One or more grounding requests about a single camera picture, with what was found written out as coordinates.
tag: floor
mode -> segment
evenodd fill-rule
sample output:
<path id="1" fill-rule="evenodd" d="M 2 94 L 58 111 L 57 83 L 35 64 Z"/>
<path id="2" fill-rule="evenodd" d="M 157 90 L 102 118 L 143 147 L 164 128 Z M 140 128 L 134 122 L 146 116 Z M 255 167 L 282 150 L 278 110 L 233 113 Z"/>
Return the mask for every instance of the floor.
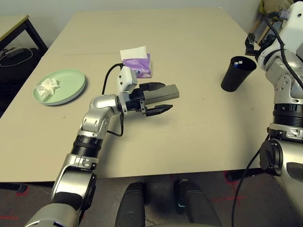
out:
<path id="1" fill-rule="evenodd" d="M 158 175 L 97 180 L 91 208 L 81 227 L 113 227 L 120 200 L 129 183 L 147 183 L 146 226 L 154 223 L 186 223 L 175 212 L 173 182 L 187 178 L 199 185 L 212 202 L 223 227 L 231 226 L 232 200 L 237 184 L 228 183 L 223 172 Z M 49 188 L 28 187 L 24 194 L 0 190 L 0 227 L 21 227 L 49 202 Z M 286 196 L 274 179 L 261 174 L 245 179 L 235 212 L 236 227 L 302 227 Z"/>

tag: wall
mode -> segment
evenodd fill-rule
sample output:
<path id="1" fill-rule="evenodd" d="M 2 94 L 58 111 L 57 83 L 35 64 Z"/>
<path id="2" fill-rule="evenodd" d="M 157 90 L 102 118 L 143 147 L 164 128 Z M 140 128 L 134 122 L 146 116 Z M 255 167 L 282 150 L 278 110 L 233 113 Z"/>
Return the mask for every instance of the wall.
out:
<path id="1" fill-rule="evenodd" d="M 260 0 L 0 0 L 0 15 L 28 14 L 31 22 L 46 45 L 50 46 L 72 15 L 78 11 L 222 7 L 244 31 L 248 32 L 256 20 L 259 1 Z M 34 43 L 27 34 L 21 34 L 12 44 L 22 47 L 34 46 Z"/>

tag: purple tissue box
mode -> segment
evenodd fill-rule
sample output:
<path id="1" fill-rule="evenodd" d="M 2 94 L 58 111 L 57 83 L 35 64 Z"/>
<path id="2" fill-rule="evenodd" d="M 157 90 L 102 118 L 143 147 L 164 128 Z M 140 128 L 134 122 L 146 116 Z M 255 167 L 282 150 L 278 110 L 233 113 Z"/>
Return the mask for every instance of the purple tissue box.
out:
<path id="1" fill-rule="evenodd" d="M 148 59 L 125 59 L 123 64 L 136 72 L 137 78 L 151 78 L 151 54 L 147 54 Z"/>

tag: desk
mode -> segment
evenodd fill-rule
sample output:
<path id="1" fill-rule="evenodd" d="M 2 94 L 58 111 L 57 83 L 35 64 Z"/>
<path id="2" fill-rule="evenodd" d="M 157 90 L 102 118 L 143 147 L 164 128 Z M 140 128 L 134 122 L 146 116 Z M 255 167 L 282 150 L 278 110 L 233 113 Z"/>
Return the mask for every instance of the desk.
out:
<path id="1" fill-rule="evenodd" d="M 0 16 L 0 51 L 26 30 L 41 53 L 45 54 L 48 48 L 28 18 L 28 15 Z"/>
<path id="2" fill-rule="evenodd" d="M 138 83 L 176 84 L 180 98 L 164 102 L 174 106 L 157 116 L 125 116 L 123 137 L 106 137 L 98 177 L 245 168 L 266 137 L 274 96 L 259 68 L 237 91 L 221 89 L 230 58 L 245 51 L 245 38 L 217 8 L 76 14 L 0 119 L 1 159 L 6 160 L 0 181 L 55 180 L 90 100 L 101 93 L 107 70 L 120 62 L 118 51 L 140 45 L 151 53 L 153 77 Z M 34 85 L 62 68 L 84 72 L 88 85 L 82 95 L 61 106 L 36 102 Z M 115 69 L 106 94 L 117 92 L 117 75 Z M 118 119 L 110 126 L 119 131 Z"/>

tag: white tissue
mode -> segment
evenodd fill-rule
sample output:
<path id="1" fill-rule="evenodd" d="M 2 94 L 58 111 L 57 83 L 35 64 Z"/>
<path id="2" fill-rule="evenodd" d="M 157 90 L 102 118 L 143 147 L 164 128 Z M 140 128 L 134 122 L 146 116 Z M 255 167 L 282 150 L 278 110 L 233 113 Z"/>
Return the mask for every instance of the white tissue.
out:
<path id="1" fill-rule="evenodd" d="M 41 101 L 44 101 L 49 95 L 53 95 L 58 87 L 60 86 L 54 78 L 46 78 L 41 85 L 35 86 L 35 89 L 37 89 Z"/>
<path id="2" fill-rule="evenodd" d="M 146 46 L 120 50 L 121 60 L 125 59 L 147 59 Z"/>

